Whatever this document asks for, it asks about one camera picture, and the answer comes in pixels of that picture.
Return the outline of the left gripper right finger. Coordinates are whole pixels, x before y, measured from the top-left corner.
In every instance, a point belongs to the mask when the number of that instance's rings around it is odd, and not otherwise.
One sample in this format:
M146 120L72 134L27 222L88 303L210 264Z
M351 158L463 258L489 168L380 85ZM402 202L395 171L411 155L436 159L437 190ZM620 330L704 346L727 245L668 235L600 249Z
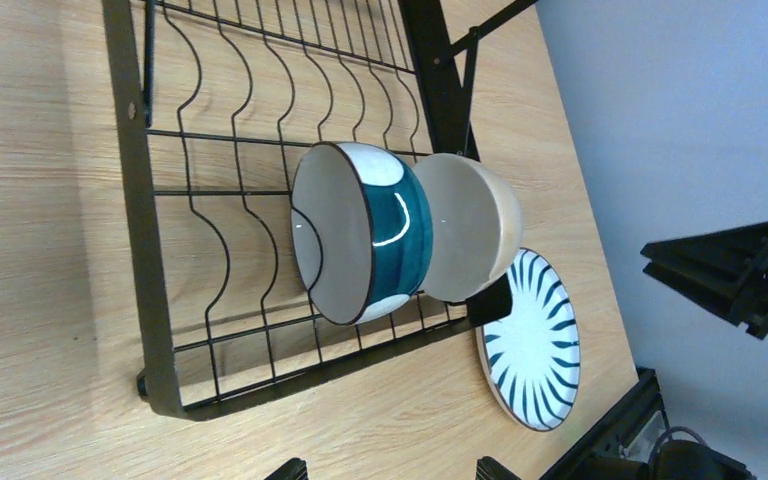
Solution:
M476 480L521 480L519 476L490 456L479 458L476 463Z

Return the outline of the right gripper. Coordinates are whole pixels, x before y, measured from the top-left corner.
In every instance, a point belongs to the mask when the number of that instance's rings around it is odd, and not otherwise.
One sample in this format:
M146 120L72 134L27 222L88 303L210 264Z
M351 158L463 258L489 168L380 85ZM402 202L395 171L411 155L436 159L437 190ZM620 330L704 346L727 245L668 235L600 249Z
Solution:
M768 221L658 242L643 272L709 313L768 335Z

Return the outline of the white ceramic bowl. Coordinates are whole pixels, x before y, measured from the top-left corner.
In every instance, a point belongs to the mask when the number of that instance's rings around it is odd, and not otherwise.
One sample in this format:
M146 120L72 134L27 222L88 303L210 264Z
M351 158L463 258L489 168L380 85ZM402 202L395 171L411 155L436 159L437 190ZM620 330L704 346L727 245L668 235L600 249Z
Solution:
M421 289L462 302L503 276L522 245L522 208L510 183L483 163L452 153L420 160L433 226L431 263Z

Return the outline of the small blue rimmed bowl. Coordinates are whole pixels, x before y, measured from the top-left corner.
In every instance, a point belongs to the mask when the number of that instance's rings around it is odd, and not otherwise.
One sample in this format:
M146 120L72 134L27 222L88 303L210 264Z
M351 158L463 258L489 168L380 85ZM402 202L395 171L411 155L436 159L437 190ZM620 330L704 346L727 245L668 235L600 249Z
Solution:
M294 174L290 218L303 285L331 323L375 320L420 290L432 256L430 208L411 168L390 151L314 144Z

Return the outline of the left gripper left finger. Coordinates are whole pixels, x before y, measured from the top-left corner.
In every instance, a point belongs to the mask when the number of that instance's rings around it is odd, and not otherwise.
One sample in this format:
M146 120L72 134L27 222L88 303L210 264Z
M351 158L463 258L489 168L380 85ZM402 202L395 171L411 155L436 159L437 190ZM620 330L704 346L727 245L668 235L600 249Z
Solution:
M305 460L294 457L265 477L265 480L308 480L309 474Z

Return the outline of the black wire dish rack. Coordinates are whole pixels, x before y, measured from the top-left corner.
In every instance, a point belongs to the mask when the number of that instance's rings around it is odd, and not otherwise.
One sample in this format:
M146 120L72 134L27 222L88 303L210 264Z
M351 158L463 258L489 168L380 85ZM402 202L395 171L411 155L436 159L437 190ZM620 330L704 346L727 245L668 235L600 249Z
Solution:
M427 128L433 148L448 148L462 142L464 153L476 158L478 150L472 130L456 128L453 117L455 114L467 115L470 110L479 41L526 8L526 2L516 1L454 41L449 37L440 2L396 1L392 5L390 21L402 34L403 61L397 62L393 57L374 59L369 55L362 55L361 61L370 67L388 69L396 77L413 76L418 86L413 95L414 110L418 124ZM261 323L258 326L217 335L213 331L213 304L207 303L198 326L203 338L183 344L175 342L162 260L157 199L182 198L188 203L189 212L196 214L195 201L199 198L230 198L247 206L254 199L289 201L291 191L289 188L250 188L244 181L239 181L235 187L201 187L186 182L180 187L160 188L152 177L149 141L160 135L160 130L153 125L158 22L170 21L174 14L181 14L187 20L211 21L216 33L223 34L227 28L244 29L243 20L202 12L188 4L147 1L143 5L143 29L136 32L129 2L106 1L102 10L143 348L144 365L137 375L136 388L153 412L191 421L216 419L322 385L487 325L511 313L510 282L498 279L464 300L465 313L460 317L446 316L442 321L432 323L430 313L419 307L415 319L417 328L411 333L393 333L382 343L360 344L352 352L332 359L322 357L312 365L285 373L275 371L264 379L238 388L222 386L219 364L212 361L213 392L185 402L181 396L177 363L180 353L203 350L215 357L219 347L250 336L260 337L263 346L271 349L272 336L278 330L303 325L317 331L322 316L312 311L303 316L286 316L274 323L269 320L267 309L259 306L256 313Z

